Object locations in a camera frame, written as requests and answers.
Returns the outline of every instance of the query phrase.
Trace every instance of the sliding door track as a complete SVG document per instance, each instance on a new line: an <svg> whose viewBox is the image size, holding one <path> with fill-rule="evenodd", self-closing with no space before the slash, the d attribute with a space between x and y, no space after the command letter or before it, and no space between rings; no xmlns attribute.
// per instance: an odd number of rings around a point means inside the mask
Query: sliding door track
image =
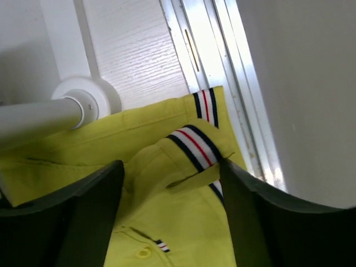
<svg viewBox="0 0 356 267"><path fill-rule="evenodd" d="M161 0L191 93L222 85L248 171L286 191L236 0Z"/></svg>

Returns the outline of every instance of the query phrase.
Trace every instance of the white stripe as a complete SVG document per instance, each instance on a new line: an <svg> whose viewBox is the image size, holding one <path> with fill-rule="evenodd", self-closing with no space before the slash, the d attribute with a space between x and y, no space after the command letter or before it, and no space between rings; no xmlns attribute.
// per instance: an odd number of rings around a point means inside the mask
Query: white stripe
<svg viewBox="0 0 356 267"><path fill-rule="evenodd" d="M212 125L215 125L214 113L212 111L212 100L210 90L205 90L206 102L207 102L207 111L209 113L209 121Z"/></svg>
<svg viewBox="0 0 356 267"><path fill-rule="evenodd" d="M204 170L209 168L209 163L207 163L206 159L202 155L202 153L199 151L199 149L186 137L183 133L174 131L172 135L176 136L177 138L180 139L187 147L188 149L193 153L194 157L198 160L200 165L203 167Z"/></svg>
<svg viewBox="0 0 356 267"><path fill-rule="evenodd" d="M206 117L206 110L205 110L205 101L204 96L202 95L202 91L198 92L198 98L200 103L200 111L201 111L201 118L207 121Z"/></svg>
<svg viewBox="0 0 356 267"><path fill-rule="evenodd" d="M219 180L215 181L212 183L216 189L221 193L221 195L223 196L223 189L221 188L221 183Z"/></svg>
<svg viewBox="0 0 356 267"><path fill-rule="evenodd" d="M208 146L207 143L198 134L196 134L192 129L187 127L184 127L183 129L181 129L181 131L190 135L195 140L195 142L200 145L201 149L205 152L211 164L214 165L215 163L217 163L217 159L214 153L212 152L210 146Z"/></svg>

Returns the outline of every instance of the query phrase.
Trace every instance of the yellow button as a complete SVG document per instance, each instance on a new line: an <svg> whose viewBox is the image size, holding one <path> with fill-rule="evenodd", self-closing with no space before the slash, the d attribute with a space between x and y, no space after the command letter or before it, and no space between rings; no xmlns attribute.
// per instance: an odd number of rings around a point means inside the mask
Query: yellow button
<svg viewBox="0 0 356 267"><path fill-rule="evenodd" d="M152 254L152 250L149 247L143 248L136 253L136 257L139 259L148 259Z"/></svg>

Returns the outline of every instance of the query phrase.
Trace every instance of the white wooden panel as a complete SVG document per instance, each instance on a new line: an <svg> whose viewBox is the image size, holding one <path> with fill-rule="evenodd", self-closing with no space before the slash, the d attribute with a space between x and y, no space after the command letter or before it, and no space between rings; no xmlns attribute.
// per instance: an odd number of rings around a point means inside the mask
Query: white wooden panel
<svg viewBox="0 0 356 267"><path fill-rule="evenodd" d="M158 0L84 0L101 77L122 109L188 94Z"/></svg>

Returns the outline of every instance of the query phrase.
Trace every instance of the white rod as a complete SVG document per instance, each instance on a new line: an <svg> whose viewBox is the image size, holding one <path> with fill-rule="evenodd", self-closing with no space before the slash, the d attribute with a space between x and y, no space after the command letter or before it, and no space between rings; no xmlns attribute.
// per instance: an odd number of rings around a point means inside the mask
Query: white rod
<svg viewBox="0 0 356 267"><path fill-rule="evenodd" d="M0 107L0 151L74 128L82 112L76 101L64 98Z"/></svg>

